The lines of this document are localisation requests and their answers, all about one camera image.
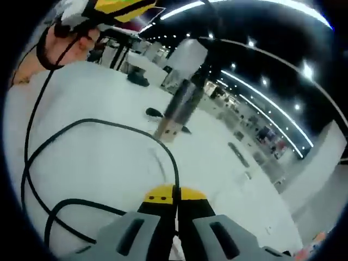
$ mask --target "white table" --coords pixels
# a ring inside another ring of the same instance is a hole
[[[29,85],[12,87],[5,104],[5,154],[18,198],[25,130],[47,74],[33,77]],[[153,133],[157,123],[147,119],[145,110],[154,107],[164,111],[170,99],[170,94],[155,86],[137,86],[128,82],[126,75],[93,63],[65,66],[53,75],[43,96],[34,120],[29,155],[53,133],[87,117]],[[197,109],[187,126],[192,135],[181,133],[167,145],[176,158],[181,186],[204,192],[217,214],[228,215],[252,232],[260,246],[291,252],[300,249],[299,233],[281,197],[225,125]],[[245,179],[246,168],[228,142],[235,143],[249,162],[250,181]],[[137,210],[147,191],[163,182],[174,182],[171,162],[154,141],[95,123],[75,127],[58,138],[36,159],[31,174],[39,195],[51,209],[59,201],[75,197],[125,211]],[[47,214],[28,186],[26,192],[29,216],[43,236]],[[117,218],[83,206],[68,206],[59,216],[92,238]],[[84,244],[60,226],[53,226],[54,253],[68,253]]]

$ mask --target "hand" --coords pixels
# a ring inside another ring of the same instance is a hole
[[[64,55],[59,65],[66,65],[74,61],[85,60],[88,51],[94,47],[99,35],[100,32],[98,29],[90,30],[88,32],[88,38],[80,38]],[[75,39],[75,37],[76,34],[71,34],[67,38],[58,38],[54,35],[54,25],[49,28],[46,36],[45,53],[51,64],[55,64],[57,62],[59,56]],[[28,53],[23,62],[19,65],[13,78],[13,84],[28,83],[33,75],[44,70],[45,68],[40,64],[38,58],[36,57],[35,48]]]

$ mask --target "white tabletop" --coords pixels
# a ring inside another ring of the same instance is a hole
[[[26,86],[13,86],[5,104],[4,143],[14,189],[20,194],[27,122],[48,72]],[[94,117],[153,133],[148,107],[164,111],[171,95],[126,80],[126,75],[99,65],[79,62],[52,77],[35,116],[29,155],[49,136],[73,121]],[[260,246],[297,251],[302,242],[281,197],[252,156],[226,126],[196,109],[187,127],[167,144],[179,168],[181,186],[205,193],[217,214],[226,214],[253,233]],[[247,170],[228,147],[233,142],[250,164]],[[251,173],[249,181],[243,174]],[[127,130],[85,123],[59,137],[31,167],[32,180],[51,209],[61,200],[83,198],[125,211],[137,210],[151,188],[173,183],[173,168],[164,150],[151,139]],[[47,214],[26,187],[29,216],[43,236]],[[68,206],[59,216],[95,238],[117,216],[83,206]],[[51,248],[61,255],[85,243],[54,225]]]

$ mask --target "black ceiling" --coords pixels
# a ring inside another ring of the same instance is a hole
[[[167,8],[163,12],[165,14],[191,2],[194,0],[160,1],[158,4]],[[209,8],[202,5],[162,21],[158,18],[156,25],[144,31],[141,36],[147,39],[160,36],[156,41],[174,50],[186,37],[186,33],[190,33],[191,38],[198,39],[218,57],[212,67],[212,80],[222,77],[224,82],[234,85],[235,82],[222,76],[220,71],[231,70],[231,63],[235,63],[237,68],[234,74],[277,104],[281,104],[281,108],[303,127],[309,137],[315,138],[332,119],[339,123],[341,130],[348,136],[348,129],[330,102],[310,81],[293,69],[264,54],[231,43],[221,42],[218,48],[212,50],[211,40],[199,38],[207,37],[209,33],[218,35],[221,39],[242,43],[247,43],[248,39],[252,38],[256,41],[256,47],[271,52],[297,67],[302,67],[304,60],[308,61],[314,68],[314,80],[333,97],[345,115],[348,115],[348,106],[343,95],[345,74],[348,72],[348,58],[344,52],[348,44],[348,30],[343,24],[344,14],[348,11],[347,4],[343,5],[339,0],[311,4],[327,18],[334,30],[312,17],[279,4],[257,0],[233,0],[212,5],[218,18]],[[218,19],[221,22],[216,28]],[[261,76],[269,79],[268,88],[260,83]],[[241,84],[236,84],[238,88],[233,89],[233,92],[245,94],[248,91]],[[295,112],[295,103],[302,105],[301,112]],[[293,138],[298,139],[300,144],[303,139],[296,137],[296,134]]]

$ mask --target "white wall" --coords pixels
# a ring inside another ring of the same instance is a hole
[[[338,165],[323,188],[294,215],[304,244],[337,223],[348,201],[348,165]]]
[[[332,121],[321,132],[318,141],[295,169],[297,176],[281,194],[291,213],[303,207],[324,186],[347,144],[337,123]]]

